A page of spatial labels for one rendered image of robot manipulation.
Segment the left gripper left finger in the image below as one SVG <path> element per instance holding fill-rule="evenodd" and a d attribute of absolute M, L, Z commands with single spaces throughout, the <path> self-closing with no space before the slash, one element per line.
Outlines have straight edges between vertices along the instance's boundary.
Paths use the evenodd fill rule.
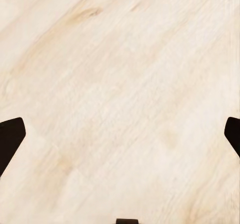
<path fill-rule="evenodd" d="M 22 117 L 0 122 L 0 177 L 26 137 Z"/>

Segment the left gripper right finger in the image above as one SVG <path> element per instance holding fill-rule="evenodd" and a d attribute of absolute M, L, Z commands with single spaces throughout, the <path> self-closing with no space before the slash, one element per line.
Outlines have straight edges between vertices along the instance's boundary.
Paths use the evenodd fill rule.
<path fill-rule="evenodd" d="M 228 117 L 224 135 L 240 157 L 240 119 L 235 117 Z"/>

